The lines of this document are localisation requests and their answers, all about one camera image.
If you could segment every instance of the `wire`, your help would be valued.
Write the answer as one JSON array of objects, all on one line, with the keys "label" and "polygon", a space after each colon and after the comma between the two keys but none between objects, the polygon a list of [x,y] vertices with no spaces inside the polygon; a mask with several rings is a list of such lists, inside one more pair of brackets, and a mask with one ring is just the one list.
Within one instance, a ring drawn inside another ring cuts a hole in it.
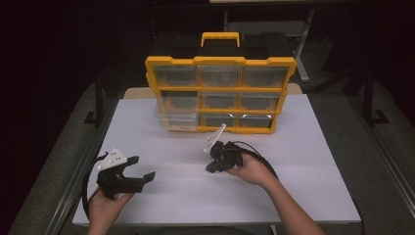
[{"label": "wire", "polygon": [[[98,157],[96,158],[91,165],[88,167],[88,170],[85,172],[85,174],[83,175],[83,183],[82,183],[82,205],[83,205],[83,210],[85,211],[86,217],[89,219],[89,200],[88,200],[88,182],[89,182],[89,176],[91,175],[92,172],[92,168],[94,167],[94,165],[98,162],[103,160],[106,156],[107,156],[108,152],[106,152],[106,154],[104,156]],[[97,189],[91,196],[94,197],[95,194],[97,194],[97,192],[99,191],[99,189]]]},{"label": "wire", "polygon": [[247,145],[248,147],[250,147],[251,149],[253,149],[260,157],[262,157],[262,155],[253,147],[253,146],[251,146],[251,145],[249,145],[249,144],[247,144],[247,143],[245,143],[245,142],[242,142],[242,141],[234,141],[234,142],[232,142],[232,143],[239,143],[239,144],[245,144],[245,145]]},{"label": "wire", "polygon": [[89,201],[91,201],[91,199],[92,199],[92,198],[94,198],[94,197],[95,197],[95,195],[97,195],[97,193],[98,193],[100,190],[101,190],[101,187],[100,187],[100,186],[98,186],[98,188],[95,190],[95,192],[93,192],[93,193],[92,193],[92,195],[89,197],[88,202],[89,202]]}]

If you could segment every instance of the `forearm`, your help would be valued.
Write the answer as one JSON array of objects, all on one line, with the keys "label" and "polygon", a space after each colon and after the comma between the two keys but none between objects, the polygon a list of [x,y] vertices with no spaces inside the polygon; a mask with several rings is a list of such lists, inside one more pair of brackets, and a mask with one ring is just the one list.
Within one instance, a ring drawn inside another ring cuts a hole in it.
[{"label": "forearm", "polygon": [[261,186],[271,198],[288,234],[324,234],[277,178],[270,177]]}]

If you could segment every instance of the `plastic drawer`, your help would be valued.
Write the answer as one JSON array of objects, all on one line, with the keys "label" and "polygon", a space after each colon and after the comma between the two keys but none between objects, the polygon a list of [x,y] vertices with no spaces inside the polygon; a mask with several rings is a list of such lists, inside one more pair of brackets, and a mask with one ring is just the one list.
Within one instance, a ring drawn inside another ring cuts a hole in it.
[{"label": "plastic drawer", "polygon": [[239,127],[260,127],[269,128],[274,115],[239,115]]},{"label": "plastic drawer", "polygon": [[153,66],[159,86],[196,86],[195,66]]},{"label": "plastic drawer", "polygon": [[201,86],[238,87],[241,67],[238,66],[198,66]]},{"label": "plastic drawer", "polygon": [[199,125],[197,113],[164,113],[156,107],[156,119],[167,130],[196,131]]},{"label": "plastic drawer", "polygon": [[210,109],[236,109],[238,92],[201,92],[201,107]]},{"label": "plastic drawer", "polygon": [[221,126],[222,123],[227,127],[235,126],[236,114],[217,114],[217,113],[204,113],[201,114],[202,124],[205,126]]},{"label": "plastic drawer", "polygon": [[190,110],[198,108],[197,91],[162,91],[159,104],[167,111]]},{"label": "plastic drawer", "polygon": [[281,93],[241,92],[241,110],[275,110]]},{"label": "plastic drawer", "polygon": [[287,71],[285,67],[244,67],[242,86],[282,87]]}]

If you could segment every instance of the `yellow handle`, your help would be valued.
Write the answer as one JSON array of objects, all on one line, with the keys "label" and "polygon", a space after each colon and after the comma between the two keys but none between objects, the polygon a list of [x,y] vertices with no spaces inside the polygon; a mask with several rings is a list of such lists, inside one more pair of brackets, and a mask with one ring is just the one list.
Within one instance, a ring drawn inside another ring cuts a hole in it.
[{"label": "yellow handle", "polygon": [[235,39],[238,47],[240,46],[238,32],[204,32],[204,34],[202,34],[202,47],[204,46],[206,39]]}]

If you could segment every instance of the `person's left hand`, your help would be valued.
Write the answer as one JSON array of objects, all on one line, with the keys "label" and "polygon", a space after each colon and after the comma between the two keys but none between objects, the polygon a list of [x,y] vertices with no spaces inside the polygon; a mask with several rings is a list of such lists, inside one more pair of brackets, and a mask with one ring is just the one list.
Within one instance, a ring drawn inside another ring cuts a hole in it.
[{"label": "person's left hand", "polygon": [[114,195],[114,199],[107,198],[101,189],[89,202],[89,230],[88,234],[101,235],[107,234],[111,226],[115,223],[121,210],[134,196],[134,194],[124,194],[118,197]]}]

